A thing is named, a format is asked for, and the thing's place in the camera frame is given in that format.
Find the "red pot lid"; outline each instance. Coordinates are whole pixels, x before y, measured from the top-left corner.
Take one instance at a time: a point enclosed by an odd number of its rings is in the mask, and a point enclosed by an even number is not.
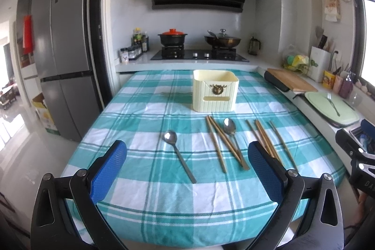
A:
[[[176,35],[176,34],[185,34],[185,33],[181,31],[176,31],[176,29],[169,29],[168,32],[163,32],[163,34]]]

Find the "metal spoon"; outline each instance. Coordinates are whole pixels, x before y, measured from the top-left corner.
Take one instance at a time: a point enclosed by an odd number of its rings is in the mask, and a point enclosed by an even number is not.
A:
[[[191,173],[191,171],[189,170],[189,167],[188,165],[186,164],[184,158],[181,156],[181,153],[180,151],[178,150],[178,148],[176,147],[176,143],[177,143],[177,135],[174,131],[172,130],[168,130],[164,135],[163,135],[163,140],[172,145],[173,148],[174,148],[174,151],[176,152],[182,166],[184,167],[185,171],[186,171],[186,174],[189,176],[190,180],[192,183],[196,183],[196,179],[194,177],[194,175]]]
[[[211,30],[207,30],[207,32],[210,34],[210,36],[213,36],[215,39],[218,39],[216,34],[213,33]]]
[[[248,164],[246,163],[245,159],[243,158],[243,154],[242,154],[242,152],[240,150],[240,147],[237,143],[236,136],[234,135],[235,132],[236,132],[236,125],[234,124],[232,119],[229,119],[229,118],[224,119],[224,131],[228,135],[231,135],[234,138],[234,141],[236,142],[236,146],[237,146],[237,152],[238,152],[238,155],[239,155],[240,160],[241,160],[241,164],[242,164],[242,166],[245,170],[249,170],[250,168],[249,168]]]
[[[335,110],[336,113],[337,113],[337,116],[340,117],[340,113],[339,113],[339,111],[337,110],[336,106],[335,106],[334,103],[332,102],[331,93],[327,93],[327,100],[329,101],[329,103],[331,103],[332,107],[334,108],[334,110]]]

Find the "teal plaid tablecloth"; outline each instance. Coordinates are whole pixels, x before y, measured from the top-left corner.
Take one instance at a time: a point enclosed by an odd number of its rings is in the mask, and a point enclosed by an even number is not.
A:
[[[244,156],[255,140],[245,119],[258,119],[286,168],[293,167],[271,131],[272,120],[301,175],[320,177],[327,172],[339,184],[345,173],[342,162],[304,115],[259,74],[233,72],[240,80],[235,111],[213,117],[220,123],[227,116],[235,121]],[[252,238],[276,203],[270,201],[254,170],[244,171],[218,140],[228,168],[228,174],[223,173],[206,115],[192,110],[192,71],[138,72],[95,121],[63,174],[88,168],[121,139],[129,150],[127,159],[107,197],[97,205],[120,238],[174,247]],[[191,184],[172,146],[161,140],[161,133],[169,129],[176,131],[177,147],[197,184]],[[301,202],[295,218],[305,206]],[[78,217],[76,209],[71,211]]]

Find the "backsplash wall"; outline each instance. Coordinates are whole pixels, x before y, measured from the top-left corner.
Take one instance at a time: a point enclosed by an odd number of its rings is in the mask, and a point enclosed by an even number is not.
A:
[[[112,14],[123,15],[120,25],[115,26],[112,35],[117,39],[113,41],[115,58],[118,57],[120,48],[128,47],[131,43],[133,29],[141,28],[147,31],[150,37],[150,48],[161,49],[158,34],[176,28],[187,33],[185,46],[188,48],[211,48],[205,41],[207,30],[219,33],[226,29],[231,36],[241,38],[237,50],[246,51],[249,40],[255,31],[255,0],[246,0],[242,13],[233,13],[220,10],[205,9],[151,9],[151,0],[117,0],[116,8]]]

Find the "french press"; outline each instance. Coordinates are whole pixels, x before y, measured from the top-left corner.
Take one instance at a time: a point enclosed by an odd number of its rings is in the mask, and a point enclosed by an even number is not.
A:
[[[252,37],[249,43],[249,54],[250,55],[258,55],[258,52],[260,50],[260,41],[258,41],[256,38]]]

